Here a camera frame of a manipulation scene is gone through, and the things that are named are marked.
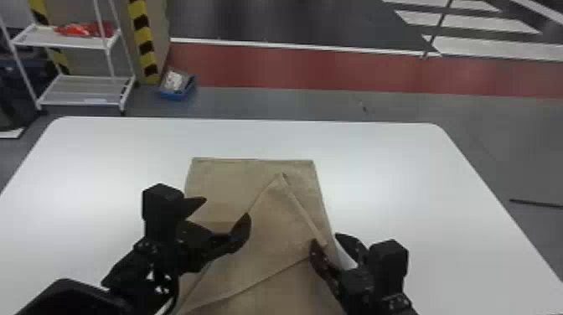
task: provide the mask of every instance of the shelf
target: shelf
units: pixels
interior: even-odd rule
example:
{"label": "shelf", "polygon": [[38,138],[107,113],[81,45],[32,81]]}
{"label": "shelf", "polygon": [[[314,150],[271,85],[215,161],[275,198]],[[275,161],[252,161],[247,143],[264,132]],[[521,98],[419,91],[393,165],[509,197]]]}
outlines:
{"label": "shelf", "polygon": [[133,77],[59,75],[39,98],[42,105],[119,106],[135,82]]}
{"label": "shelf", "polygon": [[[22,33],[12,39],[16,46],[76,48],[76,49],[104,49],[104,39],[99,37],[64,36],[54,31],[55,26],[29,25]],[[105,39],[106,48],[111,49],[121,36],[121,30],[114,31],[112,37]]]}

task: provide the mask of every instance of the white table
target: white table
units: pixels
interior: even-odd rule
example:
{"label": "white table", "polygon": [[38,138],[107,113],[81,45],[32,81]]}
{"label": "white table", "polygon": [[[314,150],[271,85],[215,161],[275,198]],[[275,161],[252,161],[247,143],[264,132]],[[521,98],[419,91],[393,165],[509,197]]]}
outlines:
{"label": "white table", "polygon": [[411,252],[420,315],[563,312],[563,283],[439,127],[62,118],[0,196],[0,313],[53,280],[98,285],[142,236],[141,192],[193,157],[313,159],[334,231]]}

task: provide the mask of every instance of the yellow and black striped pillar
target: yellow and black striped pillar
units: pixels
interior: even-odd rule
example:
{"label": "yellow and black striped pillar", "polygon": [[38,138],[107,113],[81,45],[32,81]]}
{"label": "yellow and black striped pillar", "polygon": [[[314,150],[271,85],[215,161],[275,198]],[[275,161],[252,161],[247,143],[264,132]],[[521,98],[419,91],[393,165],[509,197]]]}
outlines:
{"label": "yellow and black striped pillar", "polygon": [[144,74],[144,78],[139,79],[144,83],[157,84],[160,75],[158,74],[157,56],[154,53],[154,43],[152,42],[151,25],[148,20],[147,3],[145,0],[129,0],[128,11]]}
{"label": "yellow and black striped pillar", "polygon": [[[47,8],[45,7],[44,0],[28,0],[31,12],[34,14],[35,21],[42,25],[49,25],[49,19],[47,18]],[[49,49],[50,54],[59,67],[60,71],[65,74],[70,74],[69,60],[66,59],[65,54],[60,49],[52,48]]]}

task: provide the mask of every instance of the red floor stripe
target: red floor stripe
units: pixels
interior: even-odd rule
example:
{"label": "red floor stripe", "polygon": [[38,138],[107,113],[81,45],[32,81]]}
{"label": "red floor stripe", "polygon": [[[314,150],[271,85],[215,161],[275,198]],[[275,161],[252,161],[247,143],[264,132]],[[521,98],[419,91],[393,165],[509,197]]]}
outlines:
{"label": "red floor stripe", "polygon": [[563,98],[563,63],[172,44],[200,86]]}

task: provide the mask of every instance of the towel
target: towel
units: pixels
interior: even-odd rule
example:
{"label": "towel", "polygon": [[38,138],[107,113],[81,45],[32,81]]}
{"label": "towel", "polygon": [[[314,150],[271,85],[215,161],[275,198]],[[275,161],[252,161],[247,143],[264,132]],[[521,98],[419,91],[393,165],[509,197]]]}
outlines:
{"label": "towel", "polygon": [[226,231],[248,212],[253,227],[237,253],[182,278],[178,314],[343,313],[307,260],[316,238],[336,261],[312,161],[195,158],[185,193],[208,199],[190,220]]}

